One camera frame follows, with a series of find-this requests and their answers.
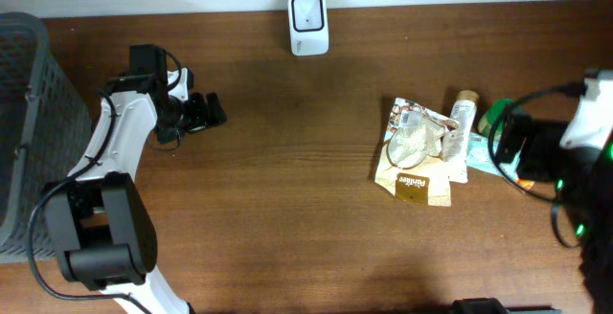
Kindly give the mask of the teal wipes packet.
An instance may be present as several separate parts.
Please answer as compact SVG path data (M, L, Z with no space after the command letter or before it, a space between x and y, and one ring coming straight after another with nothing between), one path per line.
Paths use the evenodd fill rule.
M500 167L513 181L519 179L516 172L518 163L519 153L514 155L510 163L500 163ZM501 176L501 173L495 167L489 156L488 139L474 132L471 132L468 137L466 164L470 168L476 168L483 172Z

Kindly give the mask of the green lid jar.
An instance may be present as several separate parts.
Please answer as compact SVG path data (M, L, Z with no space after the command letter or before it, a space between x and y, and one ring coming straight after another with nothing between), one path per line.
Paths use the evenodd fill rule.
M501 99L496 101L481 117L477 123L477 132L483 137L488 137L493 124L505 111L508 105L514 103L512 99Z

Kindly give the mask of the white tube gold cap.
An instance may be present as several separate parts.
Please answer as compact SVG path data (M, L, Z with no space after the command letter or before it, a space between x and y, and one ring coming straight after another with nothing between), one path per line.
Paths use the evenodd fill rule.
M442 159L448 165L450 182L467 182L467 149L470 130L476 116L479 95L470 90L461 91L453 104L450 118L458 127L443 137Z

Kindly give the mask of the beige grain pouch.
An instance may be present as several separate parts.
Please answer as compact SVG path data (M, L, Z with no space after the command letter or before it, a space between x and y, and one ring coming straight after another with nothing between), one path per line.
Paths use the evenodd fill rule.
M458 127L454 119L396 98L383 136L375 183L398 200L449 207L449 164L443 159L443 138Z

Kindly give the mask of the orange white snack packet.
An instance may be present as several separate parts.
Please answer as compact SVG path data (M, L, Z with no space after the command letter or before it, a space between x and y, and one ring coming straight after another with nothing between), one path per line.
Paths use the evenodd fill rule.
M517 179L516 184L519 185L524 191L529 191L534 186L535 181Z

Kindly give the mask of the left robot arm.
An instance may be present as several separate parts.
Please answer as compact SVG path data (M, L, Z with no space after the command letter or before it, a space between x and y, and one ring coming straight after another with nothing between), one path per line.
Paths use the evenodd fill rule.
M227 121L216 93L193 89L193 72L169 70L172 53L153 45L129 50L128 71L101 90L101 115L68 176L47 184L30 221L44 217L57 265L87 301L113 300L127 313L191 313L157 266L154 225L135 186L148 138L163 150Z

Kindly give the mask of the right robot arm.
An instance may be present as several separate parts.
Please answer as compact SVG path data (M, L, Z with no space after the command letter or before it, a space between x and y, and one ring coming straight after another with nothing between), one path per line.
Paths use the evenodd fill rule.
M557 227L563 207L576 228L581 249L580 270L596 313L612 311L612 128L592 128L577 114L569 123L534 120L511 111L492 124L503 126L498 146L488 137L488 156L512 186L518 185L500 167L520 156L517 175L524 180L552 182L556 195L525 190L530 197L552 205L556 238L566 241Z

